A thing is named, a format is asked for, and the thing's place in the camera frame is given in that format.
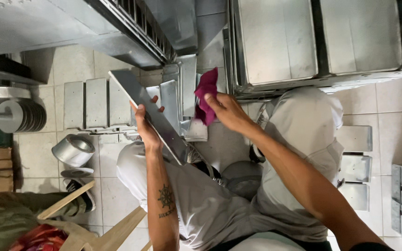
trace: white pants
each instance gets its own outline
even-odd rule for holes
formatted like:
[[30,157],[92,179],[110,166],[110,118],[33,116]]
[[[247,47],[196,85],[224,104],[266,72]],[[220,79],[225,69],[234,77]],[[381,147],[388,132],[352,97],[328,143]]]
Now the white pants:
[[[335,131],[342,125],[339,100],[317,88],[302,87],[283,94],[273,104],[265,130],[336,185],[343,152],[335,139]],[[327,240],[327,228],[299,204],[268,161],[263,164],[262,185],[251,202],[218,185],[191,164],[180,166],[173,160],[165,165],[176,199],[180,237],[190,248],[206,250],[269,230],[302,241]],[[147,211],[143,143],[132,143],[120,152],[117,176]]]

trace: hand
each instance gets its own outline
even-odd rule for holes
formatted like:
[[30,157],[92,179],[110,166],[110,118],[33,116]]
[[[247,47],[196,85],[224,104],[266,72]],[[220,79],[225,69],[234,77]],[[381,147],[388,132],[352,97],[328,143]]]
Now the hand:
[[[156,103],[158,101],[158,96],[154,96],[151,101],[153,103]],[[148,121],[145,119],[145,106],[140,104],[137,106],[137,108],[131,103],[130,105],[133,108],[134,111],[134,116],[136,118],[136,123],[137,123],[137,132],[141,136],[144,144],[145,144],[145,150],[159,150],[162,151],[162,147],[164,146],[164,143],[161,141],[159,138],[158,134],[154,131],[153,127],[148,123]],[[159,108],[159,112],[163,112],[165,109],[164,106],[161,106]]]
[[232,95],[219,92],[215,99],[212,94],[207,93],[204,99],[215,111],[217,118],[232,131],[246,135],[252,128],[258,127]]

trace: magenta cloth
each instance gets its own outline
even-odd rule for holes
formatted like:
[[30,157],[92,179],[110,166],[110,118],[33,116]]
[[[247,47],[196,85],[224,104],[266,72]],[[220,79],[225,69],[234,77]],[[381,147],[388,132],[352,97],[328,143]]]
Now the magenta cloth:
[[195,90],[195,95],[199,98],[200,104],[195,107],[195,118],[201,119],[203,124],[209,126],[214,122],[216,115],[215,112],[204,99],[206,93],[212,94],[217,97],[217,80],[218,68],[205,72],[200,79],[198,87]]

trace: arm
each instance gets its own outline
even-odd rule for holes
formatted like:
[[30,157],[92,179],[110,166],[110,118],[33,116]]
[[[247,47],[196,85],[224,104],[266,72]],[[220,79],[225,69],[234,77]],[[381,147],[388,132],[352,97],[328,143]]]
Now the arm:
[[333,231],[342,251],[362,242],[384,244],[319,171],[266,134],[232,96],[219,93],[217,99],[209,94],[205,98],[226,127],[258,146],[297,201]]
[[153,250],[179,250],[179,222],[175,198],[168,179],[162,148],[164,144],[145,119],[145,107],[133,107],[137,131],[145,144],[147,160],[148,233]]

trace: ship wheel tattoo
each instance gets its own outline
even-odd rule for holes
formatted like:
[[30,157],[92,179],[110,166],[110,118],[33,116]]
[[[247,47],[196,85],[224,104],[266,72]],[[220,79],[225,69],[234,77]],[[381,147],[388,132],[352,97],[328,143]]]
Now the ship wheel tattoo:
[[158,200],[162,202],[162,208],[168,206],[168,208],[170,209],[170,205],[173,203],[173,201],[171,200],[172,192],[170,192],[169,187],[170,186],[165,187],[164,184],[164,188],[162,190],[159,190],[159,192],[161,193],[161,197]]

